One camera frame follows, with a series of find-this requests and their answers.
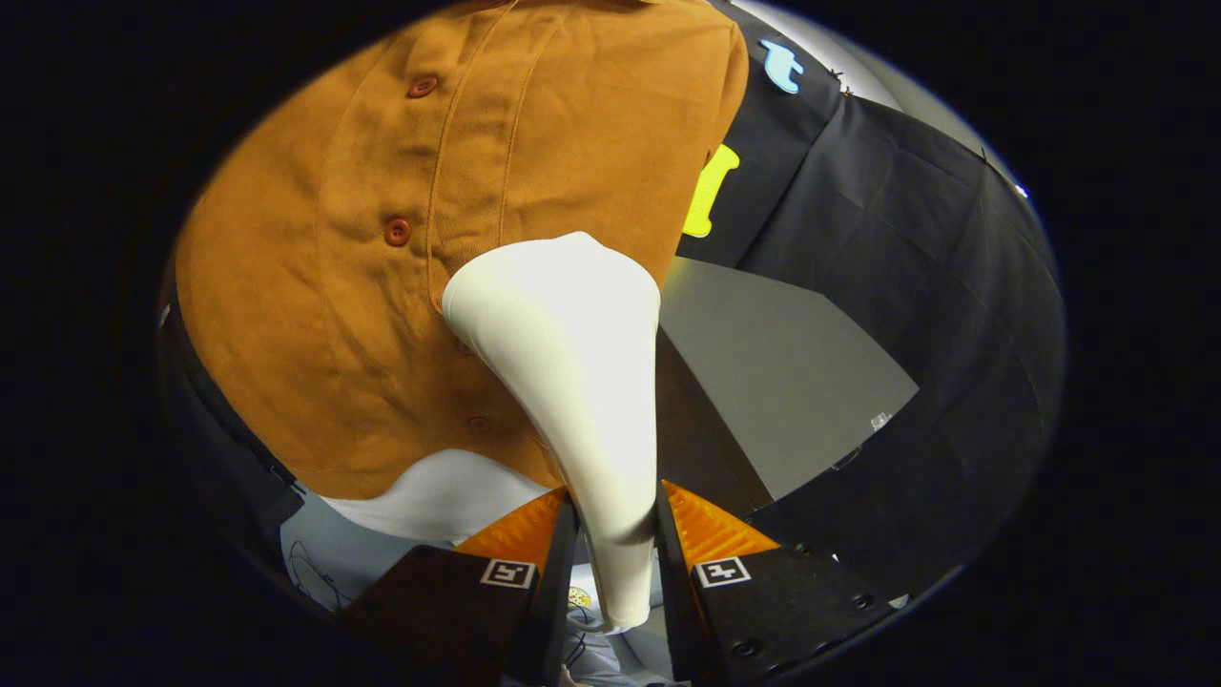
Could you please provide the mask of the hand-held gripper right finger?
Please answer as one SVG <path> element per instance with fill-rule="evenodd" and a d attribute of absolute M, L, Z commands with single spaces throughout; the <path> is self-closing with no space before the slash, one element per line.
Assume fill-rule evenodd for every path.
<path fill-rule="evenodd" d="M 897 613 L 830 553 L 781 545 L 672 480 L 654 525 L 679 682 L 808 683 Z"/>

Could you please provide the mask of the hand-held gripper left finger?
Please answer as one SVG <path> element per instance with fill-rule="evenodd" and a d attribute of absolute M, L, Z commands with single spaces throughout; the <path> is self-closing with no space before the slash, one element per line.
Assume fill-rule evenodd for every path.
<path fill-rule="evenodd" d="M 579 519 L 567 489 L 447 552 L 419 545 L 358 595 L 344 626 L 410 686 L 559 686 Z"/>

